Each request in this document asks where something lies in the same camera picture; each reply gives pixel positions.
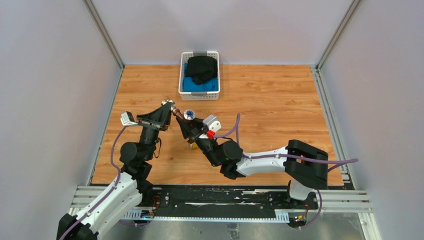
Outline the brown faucet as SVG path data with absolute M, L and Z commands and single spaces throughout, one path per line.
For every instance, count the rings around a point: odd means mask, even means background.
M 181 112 L 178 108 L 172 110 L 172 114 L 176 117 L 177 120 L 181 120 L 184 122 L 191 122 L 196 118 L 196 113 L 192 109 L 186 109 Z

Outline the silver pipe fitting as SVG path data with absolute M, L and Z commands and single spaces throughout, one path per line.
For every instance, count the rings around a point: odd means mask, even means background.
M 175 104 L 175 102 L 174 102 L 173 100 L 171 100 L 171 99 L 163 100 L 163 101 L 161 102 L 161 105 L 162 105 L 162 106 L 168 106 L 168 107 L 169 107 L 169 111 L 170 111 L 172 114 L 174 114 L 174 113 L 175 113 L 175 111 L 176 111 L 176 104 Z

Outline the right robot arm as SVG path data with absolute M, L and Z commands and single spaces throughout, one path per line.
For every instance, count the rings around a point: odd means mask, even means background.
M 215 115 L 205 119 L 176 117 L 183 138 L 195 143 L 213 167 L 235 180 L 260 173 L 287 173 L 292 177 L 285 195 L 286 203 L 294 209 L 306 202 L 313 190 L 328 187 L 328 154 L 299 140 L 266 152 L 245 152 L 233 139 L 218 143 L 215 134 L 222 127 Z

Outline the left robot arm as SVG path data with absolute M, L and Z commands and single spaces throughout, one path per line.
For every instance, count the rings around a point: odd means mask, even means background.
M 142 127 L 139 141 L 121 146 L 119 160 L 123 166 L 112 163 L 117 176 L 102 193 L 75 215 L 66 213 L 59 220 L 58 240 L 101 240 L 136 205 L 145 207 L 153 202 L 153 186 L 147 181 L 152 168 L 148 161 L 156 157 L 156 144 L 161 141 L 159 132 L 168 129 L 173 109 L 175 103 L 165 100 L 150 113 L 121 114 L 124 129 Z

